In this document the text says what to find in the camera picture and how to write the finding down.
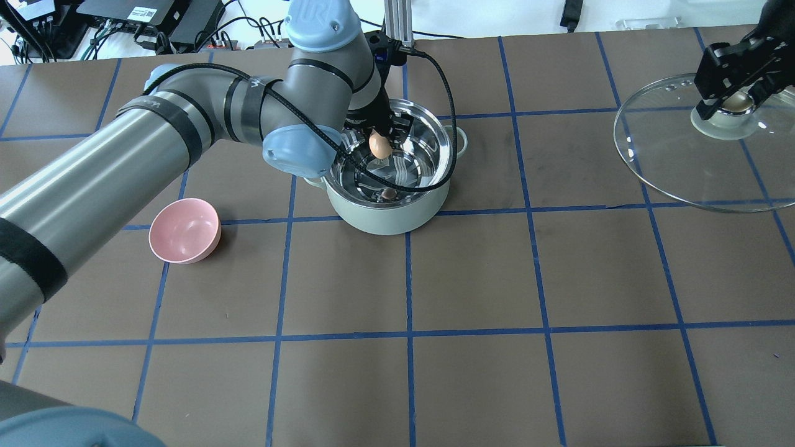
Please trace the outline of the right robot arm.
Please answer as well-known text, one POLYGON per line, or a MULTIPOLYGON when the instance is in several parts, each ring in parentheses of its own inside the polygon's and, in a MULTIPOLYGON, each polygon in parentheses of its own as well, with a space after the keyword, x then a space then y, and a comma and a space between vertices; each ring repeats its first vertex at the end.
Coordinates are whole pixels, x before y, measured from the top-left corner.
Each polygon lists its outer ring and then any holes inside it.
POLYGON ((711 119, 724 102, 748 88, 758 107, 794 83, 794 6, 767 1, 759 23, 739 43, 717 42, 704 49, 694 76, 701 96, 696 113, 711 119))

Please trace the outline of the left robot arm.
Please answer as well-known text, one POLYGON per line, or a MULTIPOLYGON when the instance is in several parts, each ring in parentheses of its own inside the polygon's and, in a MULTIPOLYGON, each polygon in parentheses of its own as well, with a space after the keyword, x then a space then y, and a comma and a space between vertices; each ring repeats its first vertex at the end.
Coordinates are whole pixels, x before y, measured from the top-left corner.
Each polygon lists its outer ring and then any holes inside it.
POLYGON ((275 169, 330 173, 355 117, 387 118, 349 1, 292 1, 281 79, 218 63, 156 69, 116 118, 2 195, 2 339, 219 140, 260 145, 275 169))

